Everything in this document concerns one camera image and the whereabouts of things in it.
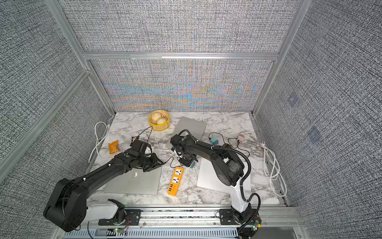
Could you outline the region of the teal charger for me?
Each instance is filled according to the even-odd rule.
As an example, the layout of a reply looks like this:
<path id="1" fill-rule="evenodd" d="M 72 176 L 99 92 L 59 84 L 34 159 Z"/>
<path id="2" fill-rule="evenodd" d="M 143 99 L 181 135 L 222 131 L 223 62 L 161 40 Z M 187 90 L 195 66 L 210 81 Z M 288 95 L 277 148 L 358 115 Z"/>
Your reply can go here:
<path id="1" fill-rule="evenodd" d="M 210 138 L 210 143 L 212 145 L 218 145 L 219 140 L 216 137 L 212 137 L 212 138 Z"/>
<path id="2" fill-rule="evenodd" d="M 193 161 L 191 162 L 189 168 L 194 168 L 195 165 L 196 165 L 196 163 L 197 163 L 197 162 L 196 162 L 195 160 L 193 160 Z"/>

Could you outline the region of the pink charger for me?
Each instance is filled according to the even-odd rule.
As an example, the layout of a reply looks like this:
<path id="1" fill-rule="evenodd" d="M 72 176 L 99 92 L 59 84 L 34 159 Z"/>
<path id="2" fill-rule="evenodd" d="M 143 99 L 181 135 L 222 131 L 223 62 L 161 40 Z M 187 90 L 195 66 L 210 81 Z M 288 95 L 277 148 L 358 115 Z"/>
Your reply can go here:
<path id="1" fill-rule="evenodd" d="M 244 140 L 245 140 L 245 136 L 243 136 L 243 135 L 239 135 L 238 137 L 237 137 L 237 140 L 238 140 L 238 142 L 243 142 Z"/>

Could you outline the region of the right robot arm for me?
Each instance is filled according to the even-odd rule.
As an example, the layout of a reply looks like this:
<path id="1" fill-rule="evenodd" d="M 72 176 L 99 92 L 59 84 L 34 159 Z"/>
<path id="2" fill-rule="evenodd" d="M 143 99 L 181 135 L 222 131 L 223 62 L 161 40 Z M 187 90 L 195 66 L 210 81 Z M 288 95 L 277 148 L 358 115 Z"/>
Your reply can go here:
<path id="1" fill-rule="evenodd" d="M 213 145 L 200 141 L 187 129 L 172 136 L 170 144 L 182 166 L 191 168 L 198 156 L 211 162 L 213 173 L 230 189 L 232 216 L 237 223 L 244 226 L 258 216 L 260 195 L 245 196 L 244 182 L 251 174 L 251 162 L 245 154 L 229 144 Z"/>

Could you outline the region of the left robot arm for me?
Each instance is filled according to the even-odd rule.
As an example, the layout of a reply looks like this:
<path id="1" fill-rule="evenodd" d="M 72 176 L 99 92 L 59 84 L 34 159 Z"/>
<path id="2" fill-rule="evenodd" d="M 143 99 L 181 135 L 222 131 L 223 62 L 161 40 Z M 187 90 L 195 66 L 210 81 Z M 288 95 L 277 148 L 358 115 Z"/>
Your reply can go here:
<path id="1" fill-rule="evenodd" d="M 108 200 L 107 205 L 113 207 L 114 213 L 105 213 L 104 210 L 99 211 L 98 207 L 88 206 L 87 199 L 100 187 L 132 169 L 150 172 L 164 165 L 156 153 L 146 153 L 148 148 L 151 148 L 149 143 L 136 139 L 129 149 L 115 155 L 96 170 L 72 180 L 61 179 L 44 209 L 44 218 L 66 232 L 77 231 L 84 221 L 106 218 L 123 221 L 124 206 L 120 202 Z"/>

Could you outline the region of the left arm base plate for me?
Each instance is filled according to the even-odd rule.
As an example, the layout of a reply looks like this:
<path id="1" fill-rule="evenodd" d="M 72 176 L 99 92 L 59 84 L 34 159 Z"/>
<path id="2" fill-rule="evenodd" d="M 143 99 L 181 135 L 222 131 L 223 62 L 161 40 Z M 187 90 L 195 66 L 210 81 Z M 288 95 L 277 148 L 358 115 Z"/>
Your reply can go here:
<path id="1" fill-rule="evenodd" d="M 124 212 L 117 211 L 116 215 L 111 219 L 101 219 L 98 221 L 99 226 L 138 226 L 141 218 L 141 210 L 125 209 Z"/>

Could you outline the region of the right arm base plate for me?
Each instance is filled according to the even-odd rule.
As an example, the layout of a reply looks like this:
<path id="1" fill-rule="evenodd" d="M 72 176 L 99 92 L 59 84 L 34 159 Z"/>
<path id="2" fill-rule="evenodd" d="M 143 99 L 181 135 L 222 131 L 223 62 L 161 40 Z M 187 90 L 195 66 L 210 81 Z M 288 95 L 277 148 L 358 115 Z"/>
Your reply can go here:
<path id="1" fill-rule="evenodd" d="M 239 225 L 234 218 L 234 212 L 233 209 L 219 209 L 218 217 L 220 219 L 220 224 L 223 226 Z"/>

